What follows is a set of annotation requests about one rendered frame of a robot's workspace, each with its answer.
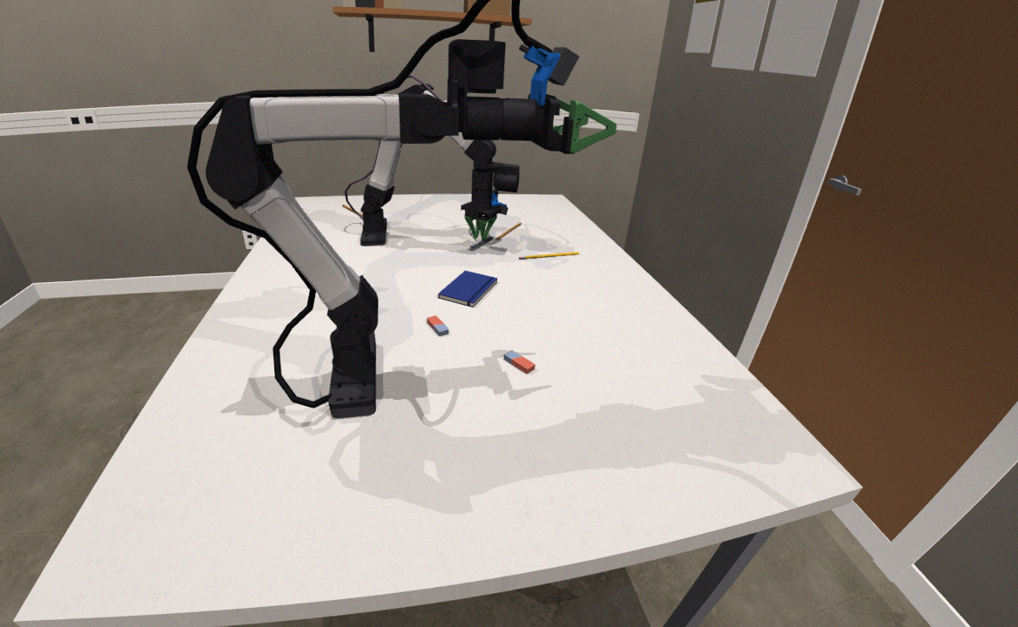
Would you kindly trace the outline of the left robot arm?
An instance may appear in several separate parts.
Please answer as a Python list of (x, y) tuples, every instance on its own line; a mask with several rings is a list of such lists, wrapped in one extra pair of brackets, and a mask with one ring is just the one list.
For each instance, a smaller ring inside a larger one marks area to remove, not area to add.
[[(413, 84), (400, 94), (429, 94), (435, 97), (422, 84)], [(478, 190), (492, 189), (492, 184), (496, 187), (492, 193), (496, 193), (496, 191), (517, 193), (520, 167), (519, 165), (492, 162), (492, 158), (496, 155), (496, 144), (492, 140), (464, 140), (463, 132), (458, 132), (458, 136), (449, 137), (463, 148), (468, 158), (474, 160), (472, 189), (476, 189), (476, 193)], [(374, 173), (366, 184), (364, 206), (361, 208), (362, 215), (364, 215), (361, 245), (384, 245), (385, 243), (387, 218), (384, 218), (384, 209), (381, 207), (392, 201), (394, 169), (398, 159), (400, 159), (401, 147), (400, 140), (381, 141), (380, 153), (378, 153), (376, 163), (374, 163)]]

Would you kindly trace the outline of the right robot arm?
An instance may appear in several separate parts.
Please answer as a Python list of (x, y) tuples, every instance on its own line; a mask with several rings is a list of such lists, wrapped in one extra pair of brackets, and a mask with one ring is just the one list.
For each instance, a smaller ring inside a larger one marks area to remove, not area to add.
[(448, 102), (428, 94), (380, 94), (238, 96), (223, 104), (207, 159), (207, 184), (233, 209), (241, 207), (254, 219), (328, 308), (327, 316), (337, 326), (330, 334), (331, 409), (374, 404), (378, 296), (364, 275), (346, 265), (303, 212), (280, 176), (283, 171), (273, 158), (273, 144), (353, 139), (433, 144), (458, 132), (463, 132), (464, 140), (498, 140), (503, 131), (502, 100), (468, 94), (496, 94), (496, 89), (503, 89), (505, 46), (505, 41), (450, 41)]

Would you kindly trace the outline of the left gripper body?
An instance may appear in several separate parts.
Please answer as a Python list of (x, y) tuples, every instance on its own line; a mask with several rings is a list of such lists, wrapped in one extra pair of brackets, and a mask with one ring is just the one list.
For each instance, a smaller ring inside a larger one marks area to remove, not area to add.
[[(461, 205), (461, 210), (465, 210), (465, 217), (483, 219), (492, 219), (496, 217), (498, 213), (501, 213), (502, 208), (498, 207), (500, 203), (497, 200), (497, 194), (492, 193), (492, 189), (489, 190), (478, 190), (472, 189), (472, 194), (470, 194), (470, 202)], [(506, 204), (503, 204), (506, 206)]]

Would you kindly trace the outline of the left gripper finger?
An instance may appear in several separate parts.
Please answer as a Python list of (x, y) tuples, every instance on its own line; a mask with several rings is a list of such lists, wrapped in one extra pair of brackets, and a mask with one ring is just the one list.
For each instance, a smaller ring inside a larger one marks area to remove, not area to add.
[[(486, 219), (486, 221), (483, 221), (483, 219), (478, 219), (478, 226), (480, 227), (480, 237), (482, 237), (483, 241), (486, 239), (486, 237), (488, 237), (489, 230), (491, 230), (491, 227), (496, 222), (496, 219), (497, 219), (497, 215), (496, 215), (496, 217), (494, 217), (492, 219)], [(486, 223), (488, 223), (487, 226), (486, 226)], [(486, 227), (486, 232), (485, 232), (485, 227)]]
[(474, 218), (470, 218), (470, 217), (464, 217), (464, 218), (466, 219), (466, 221), (468, 221), (469, 229), (473, 233), (473, 237), (477, 239), (478, 238), (478, 232), (480, 232), (480, 229), (478, 229), (478, 219), (476, 219), (476, 229), (475, 229), (475, 226), (473, 225), (473, 219)]

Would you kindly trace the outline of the dark grey ballpoint pen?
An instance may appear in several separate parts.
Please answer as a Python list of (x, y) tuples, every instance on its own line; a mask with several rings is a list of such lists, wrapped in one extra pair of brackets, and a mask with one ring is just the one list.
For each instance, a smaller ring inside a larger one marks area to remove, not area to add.
[(483, 239), (482, 239), (482, 241), (480, 241), (480, 242), (478, 242), (478, 243), (476, 243), (476, 245), (472, 245), (472, 246), (470, 246), (470, 247), (469, 247), (469, 250), (472, 250), (472, 251), (474, 251), (475, 249), (477, 249), (477, 247), (480, 247), (480, 245), (485, 245), (485, 243), (486, 243), (486, 242), (489, 242), (489, 241), (491, 241), (491, 240), (492, 240), (493, 238), (494, 238), (494, 237), (488, 237), (488, 238), (486, 238), (486, 239), (485, 239), (484, 241), (483, 241)]

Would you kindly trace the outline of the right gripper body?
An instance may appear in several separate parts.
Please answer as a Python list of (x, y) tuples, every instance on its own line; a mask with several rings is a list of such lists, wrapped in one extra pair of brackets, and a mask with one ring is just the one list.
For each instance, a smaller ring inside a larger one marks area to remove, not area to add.
[[(574, 118), (564, 118), (562, 135), (553, 130), (554, 116), (559, 116), (560, 100), (547, 94), (547, 83), (560, 53), (528, 47), (523, 58), (536, 64), (531, 79), (531, 94), (526, 98), (501, 98), (503, 104), (503, 131), (501, 140), (532, 140), (549, 150), (570, 154)], [(548, 98), (549, 97), (549, 98)], [(555, 99), (555, 100), (554, 100)]]

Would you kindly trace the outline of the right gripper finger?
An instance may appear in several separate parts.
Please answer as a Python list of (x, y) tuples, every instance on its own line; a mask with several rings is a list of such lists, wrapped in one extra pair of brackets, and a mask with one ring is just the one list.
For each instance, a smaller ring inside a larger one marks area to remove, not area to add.
[[(598, 123), (607, 126), (607, 130), (595, 132), (593, 135), (589, 135), (587, 138), (579, 139), (580, 123), (583, 115), (587, 118), (595, 119)], [(582, 148), (587, 148), (587, 146), (597, 142), (598, 140), (603, 140), (604, 138), (609, 138), (611, 135), (615, 135), (617, 124), (613, 120), (605, 118), (603, 115), (599, 114), (586, 104), (576, 102), (576, 100), (570, 100), (570, 114), (569, 118), (574, 118), (575, 123), (573, 124), (572, 140), (570, 146), (570, 154), (575, 154), (582, 150)]]
[[(560, 99), (557, 98), (556, 100), (560, 100)], [(562, 102), (562, 100), (560, 100), (560, 103), (561, 103), (560, 104), (561, 110), (565, 110), (567, 112), (570, 112), (570, 105), (569, 104)], [(589, 118), (587, 118), (587, 116), (583, 115), (583, 118), (581, 119), (580, 126), (588, 124), (588, 120), (589, 120)], [(554, 126), (553, 130), (554, 131), (559, 131), (559, 134), (560, 134), (560, 132), (562, 132), (562, 127), (563, 127), (563, 125)]]

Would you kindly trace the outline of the red and blue eraser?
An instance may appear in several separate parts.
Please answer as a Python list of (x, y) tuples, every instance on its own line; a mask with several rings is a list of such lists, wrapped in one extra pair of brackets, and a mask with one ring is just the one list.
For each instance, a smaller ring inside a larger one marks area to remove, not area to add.
[(513, 352), (513, 350), (511, 350), (511, 352), (507, 352), (506, 354), (504, 354), (503, 359), (507, 362), (511, 362), (511, 364), (514, 367), (519, 368), (521, 372), (524, 372), (525, 374), (533, 372), (534, 366), (536, 365), (534, 364), (534, 362), (526, 360), (526, 358), (524, 358), (521, 354)]
[(438, 336), (445, 336), (445, 334), (448, 334), (448, 327), (446, 327), (445, 324), (442, 324), (441, 319), (437, 316), (428, 317), (428, 324), (433, 328), (434, 332), (436, 332)]

